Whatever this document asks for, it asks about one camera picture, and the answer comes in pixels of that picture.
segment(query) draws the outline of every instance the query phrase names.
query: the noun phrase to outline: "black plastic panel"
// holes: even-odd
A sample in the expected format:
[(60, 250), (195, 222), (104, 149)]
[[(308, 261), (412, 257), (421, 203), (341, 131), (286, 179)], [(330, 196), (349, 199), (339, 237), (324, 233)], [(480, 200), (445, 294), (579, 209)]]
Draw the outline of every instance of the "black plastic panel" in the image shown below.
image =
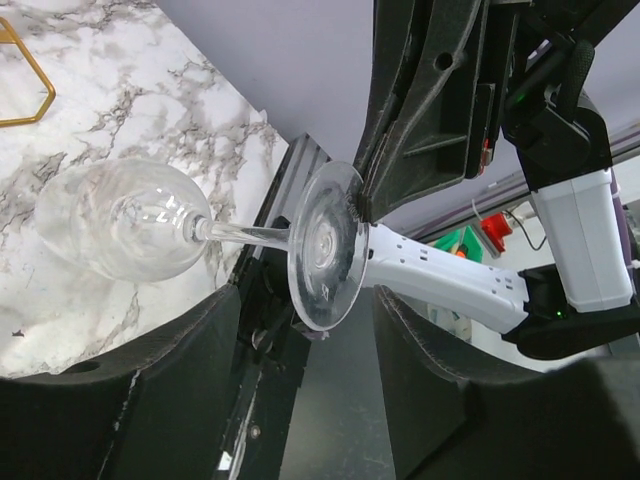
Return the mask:
[(355, 161), (366, 220), (465, 176), (488, 6), (378, 1), (371, 101)]
[(639, 356), (539, 374), (375, 296), (396, 478), (639, 478)]

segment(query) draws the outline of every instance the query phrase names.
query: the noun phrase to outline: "gold metal stand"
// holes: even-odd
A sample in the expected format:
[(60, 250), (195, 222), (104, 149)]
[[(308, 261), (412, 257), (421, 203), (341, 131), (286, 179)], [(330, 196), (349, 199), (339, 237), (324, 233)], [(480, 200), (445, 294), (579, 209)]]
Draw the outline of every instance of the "gold metal stand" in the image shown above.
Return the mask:
[(0, 25), (4, 27), (4, 30), (0, 30), (0, 44), (10, 44), (10, 45), (17, 46), (18, 50), (20, 50), (20, 53), (22, 53), (22, 56), (29, 63), (29, 66), (31, 66), (31, 68), (36, 73), (36, 75), (38, 75), (38, 78), (40, 79), (40, 81), (47, 88), (47, 98), (44, 99), (44, 103), (40, 106), (40, 108), (38, 109), (37, 113), (34, 116), (0, 120), (0, 128), (36, 123), (44, 116), (45, 113), (47, 113), (47, 110), (49, 110), (49, 107), (53, 103), (54, 98), (56, 98), (56, 90), (55, 88), (53, 88), (53, 84), (49, 81), (47, 76), (44, 74), (44, 72), (40, 68), (40, 65), (38, 65), (36, 60), (33, 58), (33, 55), (31, 55), (31, 52), (29, 52), (29, 50), (27, 50), (27, 47), (25, 47), (24, 43), (22, 43), (22, 40), (20, 40), (20, 37), (18, 36), (16, 31), (13, 29), (11, 24), (5, 18), (0, 17)]

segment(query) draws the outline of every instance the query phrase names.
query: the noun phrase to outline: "marble countertop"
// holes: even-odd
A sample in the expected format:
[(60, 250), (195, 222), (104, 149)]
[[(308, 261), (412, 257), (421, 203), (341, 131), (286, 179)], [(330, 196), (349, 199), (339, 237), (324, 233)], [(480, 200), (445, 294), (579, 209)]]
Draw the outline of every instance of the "marble countertop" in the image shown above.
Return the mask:
[[(37, 236), (36, 197), (73, 165), (142, 157), (189, 174), (219, 220), (252, 224), (287, 144), (162, 11), (144, 0), (8, 0), (5, 17), (57, 90), (34, 125), (0, 129), (0, 376), (58, 373), (173, 318), (224, 284), (241, 246), (212, 244), (174, 279), (78, 270)], [(0, 117), (44, 87), (0, 45)]]

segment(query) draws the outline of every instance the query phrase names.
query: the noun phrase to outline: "white cable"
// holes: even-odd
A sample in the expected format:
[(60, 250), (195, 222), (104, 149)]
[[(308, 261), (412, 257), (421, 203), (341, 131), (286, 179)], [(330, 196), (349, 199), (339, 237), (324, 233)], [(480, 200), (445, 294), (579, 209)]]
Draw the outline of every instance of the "white cable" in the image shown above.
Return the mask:
[(471, 199), (471, 208), (473, 208), (473, 213), (475, 213), (475, 215), (478, 218), (478, 220), (483, 222), (484, 219), (480, 216), (480, 214), (478, 213), (478, 209), (476, 208), (476, 199), (475, 198)]

